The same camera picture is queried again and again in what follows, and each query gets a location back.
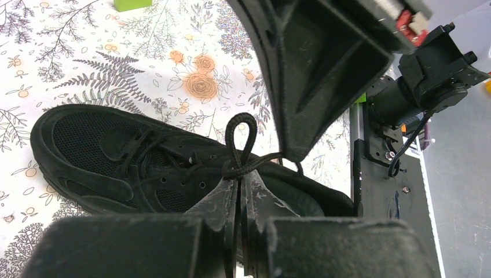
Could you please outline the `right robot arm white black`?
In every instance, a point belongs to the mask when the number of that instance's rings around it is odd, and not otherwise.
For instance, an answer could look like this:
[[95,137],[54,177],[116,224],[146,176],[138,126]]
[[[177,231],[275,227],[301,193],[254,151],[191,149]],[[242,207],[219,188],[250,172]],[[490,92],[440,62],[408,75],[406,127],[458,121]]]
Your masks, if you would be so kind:
[[257,125],[250,115],[226,128],[236,178],[277,158],[301,162],[326,129],[388,70],[399,53],[401,76],[369,99],[377,121],[399,127],[418,113],[423,122],[456,105],[489,78],[473,67],[450,33],[428,31],[422,1],[230,1],[254,46],[268,90],[280,150],[249,160]]

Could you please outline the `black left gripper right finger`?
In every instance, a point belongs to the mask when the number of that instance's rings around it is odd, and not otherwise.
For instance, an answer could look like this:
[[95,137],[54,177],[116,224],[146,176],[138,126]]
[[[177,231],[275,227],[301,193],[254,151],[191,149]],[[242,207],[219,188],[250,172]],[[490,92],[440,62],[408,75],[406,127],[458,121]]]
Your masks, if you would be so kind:
[[438,277],[417,234],[402,221],[300,217],[256,171],[241,181],[245,275],[252,277]]

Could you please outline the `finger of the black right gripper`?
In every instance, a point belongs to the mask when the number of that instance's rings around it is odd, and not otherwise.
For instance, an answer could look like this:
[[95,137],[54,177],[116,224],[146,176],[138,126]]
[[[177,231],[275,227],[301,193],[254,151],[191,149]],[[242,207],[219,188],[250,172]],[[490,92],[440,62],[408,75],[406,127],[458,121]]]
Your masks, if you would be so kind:
[[423,1],[230,1],[256,52],[279,150],[301,162],[327,128],[410,54],[432,16]]

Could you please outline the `black sneaker shoe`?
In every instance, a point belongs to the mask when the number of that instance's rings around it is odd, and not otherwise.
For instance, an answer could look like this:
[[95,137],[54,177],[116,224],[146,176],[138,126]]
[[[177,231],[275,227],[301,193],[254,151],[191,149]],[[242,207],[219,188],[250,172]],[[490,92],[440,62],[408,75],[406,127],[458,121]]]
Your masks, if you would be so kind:
[[225,143],[156,119],[98,105],[61,105],[34,124],[30,142],[44,179],[90,213],[184,213],[230,170],[256,170],[301,217],[351,217],[353,201],[252,153],[257,124],[237,114]]

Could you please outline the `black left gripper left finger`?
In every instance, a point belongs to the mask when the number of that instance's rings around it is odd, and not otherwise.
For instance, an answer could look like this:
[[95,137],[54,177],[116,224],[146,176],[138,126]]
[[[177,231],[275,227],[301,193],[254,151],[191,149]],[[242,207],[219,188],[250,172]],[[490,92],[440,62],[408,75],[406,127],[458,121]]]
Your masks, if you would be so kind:
[[237,181],[183,214],[69,217],[51,224],[22,277],[235,277]]

